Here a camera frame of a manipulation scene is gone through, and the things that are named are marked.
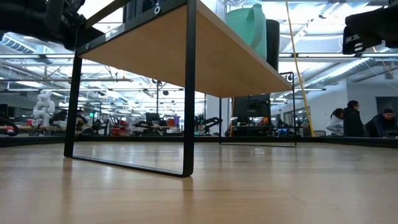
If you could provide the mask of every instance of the dark jacket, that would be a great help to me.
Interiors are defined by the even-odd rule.
[[[347,137],[364,137],[363,123],[359,111],[352,108],[344,109],[344,135]]]
[[[383,117],[383,114],[376,115],[372,120],[366,123],[366,130],[371,138],[388,137],[386,131],[397,129],[398,125],[396,118],[388,120]]]

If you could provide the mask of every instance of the black metal frame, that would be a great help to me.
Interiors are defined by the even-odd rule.
[[[297,127],[296,127],[296,105],[295,105],[295,90],[294,90],[294,73],[293,72],[282,72],[280,75],[287,75],[292,77],[292,94],[293,94],[293,123],[294,123],[294,137],[290,137],[293,141],[289,141],[294,143],[294,146],[278,146],[278,145],[267,145],[267,144],[239,144],[239,143],[224,143],[224,145],[235,145],[235,146],[270,146],[270,147],[297,147]],[[220,98],[220,119],[221,119],[221,98]],[[223,144],[223,140],[220,134],[220,144]]]
[[[85,31],[94,24],[110,15],[120,7],[125,6],[131,0],[115,0],[105,8],[97,12],[94,16],[80,25],[76,34],[76,51],[73,61],[72,83],[70,90],[69,113],[67,121],[67,131],[65,136],[64,156],[85,161],[98,162],[102,164],[136,169],[156,174],[171,175],[174,177],[189,177],[193,173],[193,148],[194,148],[194,122],[195,122],[195,51],[196,51],[196,11],[197,0],[169,0],[163,2],[158,14],[154,11],[147,11],[134,19],[126,21],[119,27],[107,34],[84,43],[83,37]],[[107,41],[118,38],[133,29],[162,16],[180,6],[187,5],[187,32],[186,32],[186,50],[185,50],[185,131],[183,140],[183,171],[179,173],[173,170],[158,169],[155,167],[138,166],[134,164],[125,164],[121,162],[106,161],[91,157],[73,155],[73,145],[75,141],[76,113],[78,104],[78,94],[80,87],[82,58],[79,55],[88,52],[95,47],[105,44]]]

